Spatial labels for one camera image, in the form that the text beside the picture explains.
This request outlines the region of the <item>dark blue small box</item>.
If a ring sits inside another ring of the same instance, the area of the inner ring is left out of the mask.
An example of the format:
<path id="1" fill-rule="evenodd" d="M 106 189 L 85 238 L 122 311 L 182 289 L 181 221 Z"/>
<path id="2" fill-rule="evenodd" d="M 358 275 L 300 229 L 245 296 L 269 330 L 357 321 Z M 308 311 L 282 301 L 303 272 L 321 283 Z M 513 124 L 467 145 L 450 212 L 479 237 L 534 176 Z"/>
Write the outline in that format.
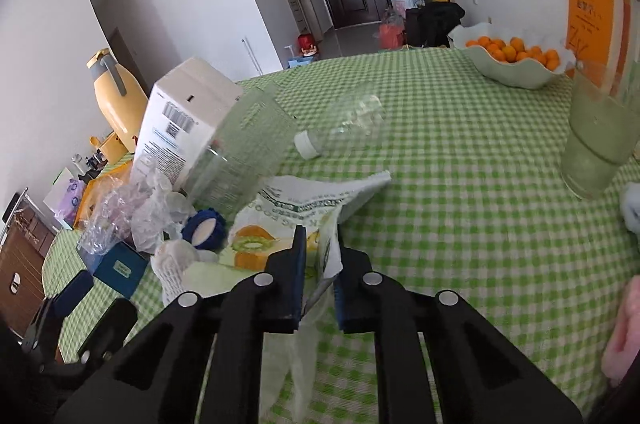
<path id="1" fill-rule="evenodd" d="M 80 245 L 77 253 L 93 277 L 126 299 L 136 292 L 149 263 L 126 242 L 117 243 L 104 255 L 88 253 Z"/>

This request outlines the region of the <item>blue ribbed jar lid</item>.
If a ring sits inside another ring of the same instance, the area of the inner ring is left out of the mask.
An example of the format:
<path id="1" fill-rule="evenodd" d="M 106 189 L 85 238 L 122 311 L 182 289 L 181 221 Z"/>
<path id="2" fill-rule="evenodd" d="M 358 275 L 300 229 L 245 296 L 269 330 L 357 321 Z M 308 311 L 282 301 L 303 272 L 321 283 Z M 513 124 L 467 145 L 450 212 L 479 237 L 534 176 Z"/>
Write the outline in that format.
<path id="1" fill-rule="evenodd" d="M 181 231 L 183 240 L 199 251 L 220 251 L 226 240 L 227 224 L 214 209 L 199 210 Z"/>

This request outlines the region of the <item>white fruit-print plastic bag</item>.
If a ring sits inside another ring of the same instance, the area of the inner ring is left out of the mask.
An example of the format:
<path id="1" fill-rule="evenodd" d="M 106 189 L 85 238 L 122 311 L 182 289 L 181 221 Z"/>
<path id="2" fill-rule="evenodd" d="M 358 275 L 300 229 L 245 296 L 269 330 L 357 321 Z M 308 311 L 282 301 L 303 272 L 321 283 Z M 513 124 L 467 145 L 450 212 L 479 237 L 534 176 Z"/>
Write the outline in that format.
<path id="1" fill-rule="evenodd" d="M 384 170 L 355 181 L 326 182 L 293 176 L 271 178 L 234 218 L 226 246 L 210 265 L 201 257 L 182 268 L 181 286 L 203 297 L 231 291 L 241 280 L 265 269 L 267 258 L 291 247 L 295 228 L 306 231 L 306 268 L 302 321 L 290 336 L 265 338 L 259 416 L 274 412 L 285 378 L 292 421 L 301 423 L 314 394 L 319 321 L 332 295 L 328 289 L 343 270 L 337 226 L 392 182 Z"/>

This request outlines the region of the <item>clear plastic clamshell container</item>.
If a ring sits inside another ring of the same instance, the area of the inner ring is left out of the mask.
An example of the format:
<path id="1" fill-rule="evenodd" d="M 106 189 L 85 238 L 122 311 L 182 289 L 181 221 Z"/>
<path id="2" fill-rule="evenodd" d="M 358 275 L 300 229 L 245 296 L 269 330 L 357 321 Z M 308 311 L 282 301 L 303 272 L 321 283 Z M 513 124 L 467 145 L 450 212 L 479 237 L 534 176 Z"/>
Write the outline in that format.
<path id="1" fill-rule="evenodd" d="M 213 208 L 230 222 L 276 174 L 297 131 L 279 91 L 276 84 L 248 89 L 233 105 L 183 184 L 194 208 Z"/>

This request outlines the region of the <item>white milk carton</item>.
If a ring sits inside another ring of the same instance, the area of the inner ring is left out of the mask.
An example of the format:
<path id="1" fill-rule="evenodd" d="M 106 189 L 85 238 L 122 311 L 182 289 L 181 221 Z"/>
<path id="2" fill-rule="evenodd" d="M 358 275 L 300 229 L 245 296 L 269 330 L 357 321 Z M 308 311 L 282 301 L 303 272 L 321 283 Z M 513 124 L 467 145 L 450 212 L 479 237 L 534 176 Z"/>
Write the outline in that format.
<path id="1" fill-rule="evenodd" d="M 178 190 L 243 88 L 201 58 L 189 58 L 154 84 L 134 159 L 149 155 Z"/>

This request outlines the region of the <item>clear plastic bottle white cap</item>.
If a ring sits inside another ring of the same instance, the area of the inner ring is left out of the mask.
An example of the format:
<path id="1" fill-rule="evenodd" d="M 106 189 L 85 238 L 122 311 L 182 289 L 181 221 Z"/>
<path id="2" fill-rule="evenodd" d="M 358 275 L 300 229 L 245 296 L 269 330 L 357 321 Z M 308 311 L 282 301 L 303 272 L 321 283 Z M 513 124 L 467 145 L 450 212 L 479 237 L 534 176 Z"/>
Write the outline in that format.
<path id="1" fill-rule="evenodd" d="M 293 142 L 305 161 L 346 156 L 375 144 L 386 126 L 386 110 L 373 84 L 360 84 L 333 101 L 318 123 L 296 133 Z"/>

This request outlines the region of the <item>white foam fruit net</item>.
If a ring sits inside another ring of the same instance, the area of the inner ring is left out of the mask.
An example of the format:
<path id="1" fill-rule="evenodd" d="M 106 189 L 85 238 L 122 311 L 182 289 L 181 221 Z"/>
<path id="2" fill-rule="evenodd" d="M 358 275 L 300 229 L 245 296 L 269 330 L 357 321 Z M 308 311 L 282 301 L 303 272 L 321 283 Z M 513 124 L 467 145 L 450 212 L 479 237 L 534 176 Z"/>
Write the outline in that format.
<path id="1" fill-rule="evenodd" d="M 167 307 L 186 292 L 183 274 L 197 262 L 217 262 L 214 251 L 196 249 L 186 240 L 165 241 L 151 257 L 151 267 L 162 287 L 163 306 Z"/>

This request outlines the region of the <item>brown wooden chair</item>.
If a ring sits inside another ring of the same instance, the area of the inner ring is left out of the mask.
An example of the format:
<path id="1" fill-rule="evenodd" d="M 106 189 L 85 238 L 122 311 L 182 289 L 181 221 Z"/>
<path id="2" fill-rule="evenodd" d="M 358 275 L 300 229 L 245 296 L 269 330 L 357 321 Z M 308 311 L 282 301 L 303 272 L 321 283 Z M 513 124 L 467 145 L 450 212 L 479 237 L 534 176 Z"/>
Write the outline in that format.
<path id="1" fill-rule="evenodd" d="M 43 300 L 41 270 L 57 232 L 28 188 L 14 194 L 1 217 L 1 315 L 20 338 Z"/>

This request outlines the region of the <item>purple tissue pack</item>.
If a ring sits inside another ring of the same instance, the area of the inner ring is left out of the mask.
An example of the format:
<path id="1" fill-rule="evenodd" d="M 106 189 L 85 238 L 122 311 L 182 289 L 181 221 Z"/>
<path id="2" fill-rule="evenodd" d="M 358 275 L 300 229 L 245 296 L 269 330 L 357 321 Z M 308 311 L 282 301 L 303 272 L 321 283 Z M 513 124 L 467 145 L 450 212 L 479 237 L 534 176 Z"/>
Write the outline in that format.
<path id="1" fill-rule="evenodd" d="M 52 183 L 43 202 L 53 214 L 54 219 L 66 230 L 74 226 L 86 184 L 67 168 L 64 168 Z"/>

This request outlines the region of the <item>crumpled clear plastic wrap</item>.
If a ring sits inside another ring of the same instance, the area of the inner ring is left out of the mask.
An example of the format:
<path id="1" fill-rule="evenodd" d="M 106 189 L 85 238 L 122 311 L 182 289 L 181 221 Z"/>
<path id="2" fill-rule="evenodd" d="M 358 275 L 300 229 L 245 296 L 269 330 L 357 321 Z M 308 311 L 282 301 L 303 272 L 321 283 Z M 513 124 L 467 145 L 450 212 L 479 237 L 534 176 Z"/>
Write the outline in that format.
<path id="1" fill-rule="evenodd" d="M 160 170 L 152 168 L 145 176 L 134 170 L 127 183 L 98 202 L 77 248 L 105 256 L 117 243 L 129 243 L 139 253 L 153 255 L 166 239 L 178 240 L 194 214 L 192 204 Z"/>

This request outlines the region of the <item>yellow cup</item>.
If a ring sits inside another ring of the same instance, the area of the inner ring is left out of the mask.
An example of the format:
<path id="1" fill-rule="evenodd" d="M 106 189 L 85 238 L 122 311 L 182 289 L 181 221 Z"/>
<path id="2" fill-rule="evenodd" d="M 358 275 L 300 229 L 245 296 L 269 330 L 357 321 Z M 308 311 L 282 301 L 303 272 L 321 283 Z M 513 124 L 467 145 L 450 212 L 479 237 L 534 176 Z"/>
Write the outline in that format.
<path id="1" fill-rule="evenodd" d="M 115 131 L 112 131 L 104 139 L 91 137 L 90 143 L 100 151 L 108 165 L 116 164 L 122 156 L 128 153 L 127 147 L 120 141 Z"/>

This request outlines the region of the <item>yellow thermos jug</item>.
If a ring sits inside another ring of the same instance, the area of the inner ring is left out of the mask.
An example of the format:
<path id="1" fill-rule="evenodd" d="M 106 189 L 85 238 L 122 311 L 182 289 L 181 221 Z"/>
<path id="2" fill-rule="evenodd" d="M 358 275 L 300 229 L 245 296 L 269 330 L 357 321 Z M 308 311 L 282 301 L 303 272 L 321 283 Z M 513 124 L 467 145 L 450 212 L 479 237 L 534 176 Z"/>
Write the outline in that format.
<path id="1" fill-rule="evenodd" d="M 136 151 L 148 97 L 134 75 L 119 64 L 110 49 L 102 49 L 87 63 L 99 109 L 122 144 Z"/>

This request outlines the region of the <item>green frosted glass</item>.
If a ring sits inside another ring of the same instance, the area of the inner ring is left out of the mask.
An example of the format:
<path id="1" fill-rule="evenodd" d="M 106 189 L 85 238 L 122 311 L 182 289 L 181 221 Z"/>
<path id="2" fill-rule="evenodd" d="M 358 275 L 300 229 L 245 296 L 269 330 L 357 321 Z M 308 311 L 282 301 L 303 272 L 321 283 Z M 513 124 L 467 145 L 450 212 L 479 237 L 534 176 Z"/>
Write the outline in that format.
<path id="1" fill-rule="evenodd" d="M 561 178 L 580 199 L 595 199 L 639 142 L 639 63 L 620 74 L 600 63 L 578 62 L 568 125 Z"/>

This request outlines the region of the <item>green bowl of oranges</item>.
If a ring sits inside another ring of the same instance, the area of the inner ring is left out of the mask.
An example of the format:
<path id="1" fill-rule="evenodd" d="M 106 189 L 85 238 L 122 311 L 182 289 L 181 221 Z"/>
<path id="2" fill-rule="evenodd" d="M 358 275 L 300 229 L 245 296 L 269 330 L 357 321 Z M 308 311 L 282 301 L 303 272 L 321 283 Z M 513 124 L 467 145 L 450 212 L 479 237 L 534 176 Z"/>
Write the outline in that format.
<path id="1" fill-rule="evenodd" d="M 511 88 L 536 90 L 576 66 L 572 51 L 549 36 L 490 23 L 456 26 L 449 34 L 459 49 L 486 78 Z"/>

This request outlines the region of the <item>red plastic bag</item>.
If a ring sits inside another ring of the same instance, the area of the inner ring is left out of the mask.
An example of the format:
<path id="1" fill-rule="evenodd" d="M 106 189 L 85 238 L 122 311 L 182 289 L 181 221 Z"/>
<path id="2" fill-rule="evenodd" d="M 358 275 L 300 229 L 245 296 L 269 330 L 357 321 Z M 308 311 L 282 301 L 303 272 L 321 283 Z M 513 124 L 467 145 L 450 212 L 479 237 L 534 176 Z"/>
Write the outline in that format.
<path id="1" fill-rule="evenodd" d="M 378 26 L 378 45 L 381 50 L 397 50 L 405 44 L 405 22 L 401 16 L 393 15 Z"/>

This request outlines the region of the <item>black bag on floor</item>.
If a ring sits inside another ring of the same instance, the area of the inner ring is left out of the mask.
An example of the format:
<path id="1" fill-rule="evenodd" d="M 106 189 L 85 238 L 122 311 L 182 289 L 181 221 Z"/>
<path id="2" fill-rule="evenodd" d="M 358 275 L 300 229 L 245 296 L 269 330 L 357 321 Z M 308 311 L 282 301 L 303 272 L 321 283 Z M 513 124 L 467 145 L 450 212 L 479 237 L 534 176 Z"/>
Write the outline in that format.
<path id="1" fill-rule="evenodd" d="M 406 9 L 405 32 L 409 46 L 448 48 L 448 34 L 461 24 L 465 9 L 454 2 L 433 1 Z"/>

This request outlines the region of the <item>orange poster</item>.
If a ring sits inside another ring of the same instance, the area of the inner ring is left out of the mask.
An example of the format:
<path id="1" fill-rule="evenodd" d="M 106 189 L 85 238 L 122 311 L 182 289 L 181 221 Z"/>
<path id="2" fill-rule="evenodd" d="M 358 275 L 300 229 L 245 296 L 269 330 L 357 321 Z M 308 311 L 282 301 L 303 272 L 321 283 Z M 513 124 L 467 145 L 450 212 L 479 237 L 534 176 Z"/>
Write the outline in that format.
<path id="1" fill-rule="evenodd" d="M 615 70 L 611 90 L 620 90 L 639 58 L 639 0 L 568 0 L 566 46 Z"/>

